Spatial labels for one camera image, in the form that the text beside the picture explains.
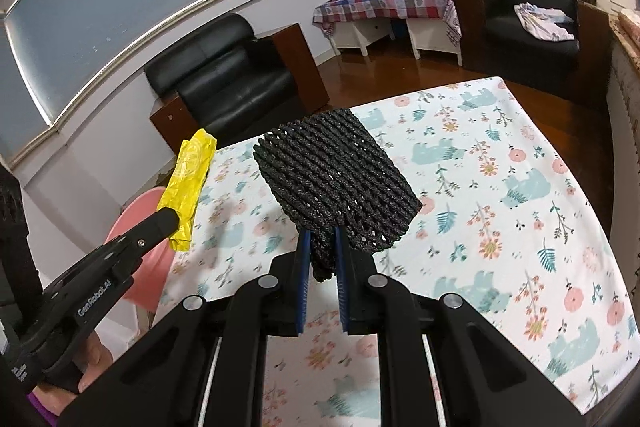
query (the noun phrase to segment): black mesh net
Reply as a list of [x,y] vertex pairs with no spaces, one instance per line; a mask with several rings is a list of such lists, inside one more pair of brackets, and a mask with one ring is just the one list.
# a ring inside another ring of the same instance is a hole
[[333,227],[353,248],[374,253],[406,233],[422,204],[348,109],[296,120],[254,146],[262,177],[298,229],[313,232],[311,264],[319,282],[335,273]]

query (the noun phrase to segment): brown floor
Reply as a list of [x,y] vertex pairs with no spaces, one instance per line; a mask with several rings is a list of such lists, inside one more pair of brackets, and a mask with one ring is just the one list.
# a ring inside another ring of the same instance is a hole
[[[419,89],[490,76],[460,68],[455,55],[422,52],[415,60],[406,40],[382,40],[369,57],[345,50],[320,67],[333,107],[354,107]],[[511,92],[574,173],[609,235],[613,208],[613,150],[608,114],[507,82]]]

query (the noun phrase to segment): armchair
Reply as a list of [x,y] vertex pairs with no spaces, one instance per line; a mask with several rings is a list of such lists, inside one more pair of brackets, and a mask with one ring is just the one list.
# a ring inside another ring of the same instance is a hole
[[[467,69],[502,76],[580,105],[602,110],[610,65],[608,15],[591,0],[454,0]],[[513,6],[558,8],[574,41],[541,41],[527,33]]]
[[300,26],[256,38],[235,13],[191,32],[144,70],[161,97],[150,119],[176,153],[198,128],[224,147],[312,114],[329,101]]

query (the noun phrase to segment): white tablecloth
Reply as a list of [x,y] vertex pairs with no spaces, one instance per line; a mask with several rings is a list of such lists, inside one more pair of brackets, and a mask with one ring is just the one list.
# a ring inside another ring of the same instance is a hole
[[[640,355],[631,305],[587,198],[503,81],[353,112],[423,203],[408,233],[374,255],[378,269],[414,293],[460,293],[581,412],[598,403]],[[216,152],[157,319],[193,293],[233,294],[295,248],[296,229],[252,156],[256,141]],[[310,281],[305,333],[269,340],[263,426],[379,425],[376,345],[342,333],[335,278]],[[531,398],[523,413],[543,406]]]

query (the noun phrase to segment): pink chair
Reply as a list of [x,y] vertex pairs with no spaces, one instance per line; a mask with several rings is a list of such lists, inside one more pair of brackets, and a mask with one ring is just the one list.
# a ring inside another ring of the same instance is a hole
[[[106,241],[127,232],[153,214],[163,193],[164,187],[155,187],[137,197],[117,219]],[[145,310],[155,312],[174,255],[175,251],[169,246],[168,239],[150,250],[143,257],[140,268],[133,274],[133,286],[124,294],[124,298]]]

